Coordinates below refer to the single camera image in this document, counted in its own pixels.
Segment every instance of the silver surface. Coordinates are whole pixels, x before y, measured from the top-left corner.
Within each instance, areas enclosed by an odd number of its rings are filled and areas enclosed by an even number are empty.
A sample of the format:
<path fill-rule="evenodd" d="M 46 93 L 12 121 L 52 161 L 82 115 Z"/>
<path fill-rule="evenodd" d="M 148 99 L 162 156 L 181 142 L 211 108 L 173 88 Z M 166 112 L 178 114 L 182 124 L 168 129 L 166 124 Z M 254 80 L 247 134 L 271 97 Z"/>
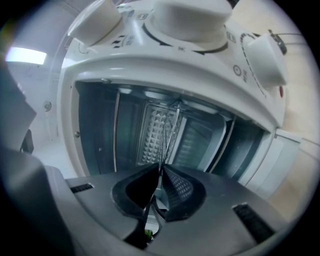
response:
<path fill-rule="evenodd" d="M 262 135 L 263 131 L 259 127 L 238 119 L 212 173 L 238 180 L 255 156 Z"/>
<path fill-rule="evenodd" d="M 171 152 L 171 156 L 170 156 L 170 159 L 168 161 L 168 164 L 172 164 L 174 159 L 175 159 L 175 157 L 176 157 L 176 154 L 177 154 L 177 151 L 178 151 L 181 139 L 182 139 L 182 135 L 183 135 L 183 133 L 185 131 L 186 123 L 187 123 L 187 118 L 183 117 L 182 120 L 181 120 L 181 124 L 180 124 L 180 128 L 179 128 L 178 134 L 176 135 L 176 139 L 174 141 L 174 145 L 173 145 L 173 148 L 172 148 L 172 152 Z"/>
<path fill-rule="evenodd" d="M 218 149 L 224 139 L 227 129 L 225 119 L 219 114 L 215 114 L 210 120 L 210 122 L 210 128 L 212 129 L 212 137 L 210 140 L 210 144 L 207 147 L 204 156 L 197 168 L 198 170 L 204 172 L 209 168 L 209 165 L 213 161 L 216 153 L 218 152 Z"/>
<path fill-rule="evenodd" d="M 276 232 L 286 226 L 284 219 L 263 199 L 235 180 L 178 167 L 205 187 L 203 205 L 190 218 L 166 222 L 146 248 L 163 256 L 229 256 L 256 246 L 232 207 L 248 203 Z"/>
<path fill-rule="evenodd" d="M 228 142 L 229 142 L 229 139 L 231 137 L 232 131 L 233 131 L 234 127 L 235 127 L 235 123 L 236 123 L 236 116 L 234 116 L 234 118 L 232 120 L 232 124 L 231 124 L 230 130 L 229 130 L 229 133 L 226 136 L 226 139 L 225 139 L 225 142 L 224 142 L 224 144 L 223 144 L 223 146 L 221 148 L 221 151 L 219 152 L 219 155 L 218 155 L 217 159 L 215 160 L 213 166 L 211 167 L 209 173 L 213 172 L 213 170 L 216 168 L 217 164 L 219 163 L 221 156 L 225 152 L 225 149 L 226 149 L 226 147 L 228 145 Z"/>
<path fill-rule="evenodd" d="M 109 194 L 99 193 L 98 196 L 95 194 L 93 197 L 89 196 L 89 203 L 91 203 L 93 207 L 104 208 L 105 211 L 102 211 L 101 214 L 105 220 L 105 224 L 107 225 L 106 227 L 103 223 L 97 221 L 95 217 L 83 206 L 79 200 L 79 194 L 82 192 L 78 193 L 78 198 L 76 197 L 76 194 L 71 192 L 70 187 L 58 169 L 46 166 L 45 171 L 56 207 L 58 208 L 63 222 L 73 239 L 73 246 L 76 248 L 77 253 L 81 252 L 82 255 L 86 256 L 150 255 L 147 252 L 135 248 L 121 240 L 129 234 L 131 230 L 133 230 L 138 221 L 120 214 L 118 210 L 115 209 L 113 202 L 109 200 L 109 198 L 111 198 Z M 116 175 L 119 177 L 126 174 L 132 175 L 132 172 L 112 172 L 106 175 L 111 175 L 113 177 Z M 104 175 L 98 175 L 95 178 L 100 180 L 98 182 L 101 184 L 104 182 L 116 182 L 114 178 L 103 179 L 103 176 Z M 77 186 L 86 183 L 87 179 L 90 180 L 93 178 L 94 177 L 81 177 L 68 180 L 68 183 L 72 186 Z M 106 213 L 108 213 L 108 211 L 111 212 L 112 208 L 114 208 L 114 212 L 116 214 L 108 217 Z"/>
<path fill-rule="evenodd" d="M 111 190 L 118 181 L 139 171 L 118 171 L 117 173 L 71 178 L 67 179 L 66 183 L 70 188 L 91 184 L 93 188 L 77 192 L 73 196 L 96 222 L 117 238 L 125 239 L 135 230 L 138 220 L 123 215 L 117 209 L 111 197 Z"/>
<path fill-rule="evenodd" d="M 172 130 L 172 124 L 175 120 L 175 113 L 176 111 L 174 109 L 169 109 L 160 104 L 145 105 L 142 116 L 140 141 L 137 149 L 138 165 L 156 163 L 159 159 L 164 158 L 169 132 Z M 181 119 L 182 117 L 179 115 L 171 137 L 172 141 L 176 139 Z M 173 146 L 173 143 L 169 145 L 168 156 L 171 155 Z"/>
<path fill-rule="evenodd" d="M 211 124 L 188 116 L 173 164 L 197 169 L 213 137 Z"/>
<path fill-rule="evenodd" d="M 170 137 L 169 137 L 169 140 L 167 141 L 167 138 L 166 138 L 166 149 L 165 149 L 165 154 L 164 154 L 164 159 L 162 160 L 162 163 L 161 163 L 161 166 L 163 166 L 168 158 L 168 150 L 169 150 L 169 146 L 170 146 L 170 142 L 171 142 L 171 139 L 172 139 L 172 136 L 174 134 L 174 131 L 176 129 L 176 126 L 177 126 L 177 121 L 178 121 L 178 117 L 179 117 L 179 113 L 180 113 L 180 104 L 178 104 L 178 107 L 176 109 L 176 112 L 175 112 L 175 116 L 174 116 L 174 122 L 173 122 L 173 126 L 172 126 L 172 129 L 171 129 L 171 132 L 170 132 Z"/>

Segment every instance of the ceiling light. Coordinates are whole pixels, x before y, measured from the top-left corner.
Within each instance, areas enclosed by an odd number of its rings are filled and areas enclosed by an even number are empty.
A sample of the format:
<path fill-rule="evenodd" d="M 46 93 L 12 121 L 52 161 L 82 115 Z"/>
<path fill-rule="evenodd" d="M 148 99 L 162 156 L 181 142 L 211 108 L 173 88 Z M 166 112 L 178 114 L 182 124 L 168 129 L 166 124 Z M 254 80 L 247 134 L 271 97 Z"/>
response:
<path fill-rule="evenodd" d="M 45 62 L 46 56 L 47 54 L 41 51 L 11 47 L 5 57 L 5 61 L 27 62 L 42 65 Z"/>

